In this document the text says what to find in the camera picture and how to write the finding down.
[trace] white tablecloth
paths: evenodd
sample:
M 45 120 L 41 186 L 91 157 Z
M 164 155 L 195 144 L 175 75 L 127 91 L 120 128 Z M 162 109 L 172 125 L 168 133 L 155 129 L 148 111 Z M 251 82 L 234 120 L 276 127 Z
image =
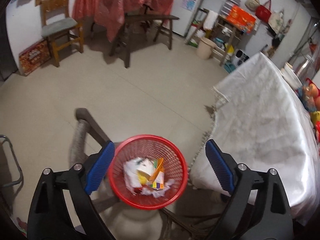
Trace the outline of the white tablecloth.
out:
M 293 217 L 308 220 L 320 199 L 318 147 L 308 112 L 278 68 L 258 53 L 215 89 L 220 97 L 209 139 L 251 170 L 278 170 Z M 198 188 L 228 194 L 222 190 L 204 147 L 190 178 Z M 251 192 L 249 203 L 254 203 L 256 193 Z

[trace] white bowl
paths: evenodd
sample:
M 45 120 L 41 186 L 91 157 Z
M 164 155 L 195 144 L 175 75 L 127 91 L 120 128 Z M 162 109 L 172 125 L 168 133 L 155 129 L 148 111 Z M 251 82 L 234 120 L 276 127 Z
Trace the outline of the white bowl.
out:
M 299 78 L 293 72 L 293 70 L 287 65 L 284 65 L 284 68 L 281 70 L 284 80 L 289 84 L 293 90 L 297 90 L 299 87 L 302 87 L 302 83 Z

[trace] tiled floor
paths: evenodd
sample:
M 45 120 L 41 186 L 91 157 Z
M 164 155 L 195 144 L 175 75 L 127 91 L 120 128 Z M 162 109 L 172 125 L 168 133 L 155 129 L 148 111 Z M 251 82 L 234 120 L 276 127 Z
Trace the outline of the tiled floor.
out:
M 174 38 L 172 51 L 162 42 L 165 37 L 133 52 L 131 68 L 125 69 L 121 59 L 107 56 L 110 45 L 105 34 L 96 33 L 83 54 L 70 55 L 68 48 L 62 51 L 60 68 L 49 62 L 28 77 L 13 74 L 0 87 L 0 134 L 12 141 L 24 173 L 23 187 L 13 202 L 15 217 L 27 221 L 44 168 L 68 169 L 77 107 L 88 108 L 113 141 L 141 133 L 160 135 L 175 143 L 190 163 L 203 133 L 210 129 L 205 108 L 213 101 L 210 87 L 228 73 L 213 59 L 199 59 L 196 49 L 184 45 L 181 38 Z M 98 150 L 98 144 L 89 139 L 87 153 Z M 7 159 L 16 179 L 13 161 L 9 155 Z M 205 199 L 209 195 L 201 193 Z M 142 218 L 137 220 L 137 212 L 119 204 L 102 217 L 117 239 L 158 239 L 159 213 L 141 211 Z M 72 209 L 70 213 L 78 225 Z

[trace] metal screw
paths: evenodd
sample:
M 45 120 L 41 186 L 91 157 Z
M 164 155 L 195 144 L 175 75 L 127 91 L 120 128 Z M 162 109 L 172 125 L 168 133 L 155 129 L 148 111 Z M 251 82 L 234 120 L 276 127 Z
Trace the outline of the metal screw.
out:
M 48 175 L 50 172 L 51 172 L 50 168 L 46 168 L 44 169 L 43 174 Z
M 245 171 L 245 170 L 247 169 L 247 166 L 246 166 L 245 164 L 243 164 L 243 163 L 240 163 L 240 164 L 238 165 L 238 168 L 239 168 L 239 170 L 241 170 L 241 171 Z
M 73 166 L 73 168 L 76 170 L 76 171 L 79 171 L 82 169 L 82 165 L 80 163 L 77 163 Z
M 275 169 L 270 169 L 270 173 L 272 174 L 272 175 L 277 175 L 277 171 L 275 170 Z

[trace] blue textured pad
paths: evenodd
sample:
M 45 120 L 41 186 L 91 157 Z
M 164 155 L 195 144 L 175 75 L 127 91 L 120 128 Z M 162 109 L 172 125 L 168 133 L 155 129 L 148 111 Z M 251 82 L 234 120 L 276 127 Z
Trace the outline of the blue textured pad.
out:
M 207 155 L 209 163 L 211 164 L 222 189 L 229 192 L 231 195 L 235 189 L 233 184 L 233 174 L 221 157 L 220 151 L 211 141 L 207 141 L 205 145 L 205 154 Z
M 113 142 L 108 143 L 104 148 L 101 156 L 98 158 L 96 163 L 93 165 L 91 170 L 87 174 L 87 185 L 84 188 L 84 191 L 91 195 L 93 191 L 96 191 L 100 186 L 100 183 L 112 162 L 113 157 L 115 156 L 115 145 Z

